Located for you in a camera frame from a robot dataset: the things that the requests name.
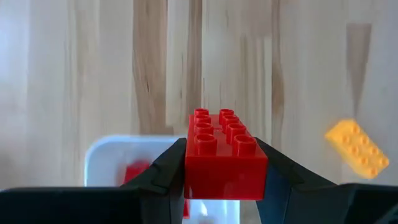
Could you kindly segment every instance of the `white bin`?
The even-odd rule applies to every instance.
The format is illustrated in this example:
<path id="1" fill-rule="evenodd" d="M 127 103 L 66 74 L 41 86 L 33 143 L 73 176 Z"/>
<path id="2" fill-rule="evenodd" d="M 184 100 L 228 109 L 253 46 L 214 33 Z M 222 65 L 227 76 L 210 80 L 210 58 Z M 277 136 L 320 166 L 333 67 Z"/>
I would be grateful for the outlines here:
<path id="1" fill-rule="evenodd" d="M 136 160 L 154 161 L 184 136 L 109 136 L 94 143 L 85 157 L 85 186 L 119 186 L 126 166 Z M 183 223 L 239 223 L 237 200 L 191 200 L 190 219 Z"/>

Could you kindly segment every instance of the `yellow duplo brick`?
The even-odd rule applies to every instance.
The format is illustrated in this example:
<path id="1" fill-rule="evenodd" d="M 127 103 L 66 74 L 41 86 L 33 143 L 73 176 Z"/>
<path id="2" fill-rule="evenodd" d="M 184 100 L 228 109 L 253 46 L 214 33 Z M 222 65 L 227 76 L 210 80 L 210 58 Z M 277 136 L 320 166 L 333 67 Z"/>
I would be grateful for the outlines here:
<path id="1" fill-rule="evenodd" d="M 361 177 L 373 179 L 389 165 L 388 158 L 353 119 L 339 121 L 325 138 Z"/>

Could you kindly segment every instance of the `wooden surface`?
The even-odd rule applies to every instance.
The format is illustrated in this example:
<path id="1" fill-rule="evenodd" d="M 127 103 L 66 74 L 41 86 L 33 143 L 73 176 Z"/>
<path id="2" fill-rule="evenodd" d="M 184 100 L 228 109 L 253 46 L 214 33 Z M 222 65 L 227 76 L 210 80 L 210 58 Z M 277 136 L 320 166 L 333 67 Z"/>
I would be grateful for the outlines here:
<path id="1" fill-rule="evenodd" d="M 395 0 L 0 0 L 0 189 L 81 185 L 109 134 L 183 134 L 199 106 L 335 182 L 355 118 L 398 184 Z"/>

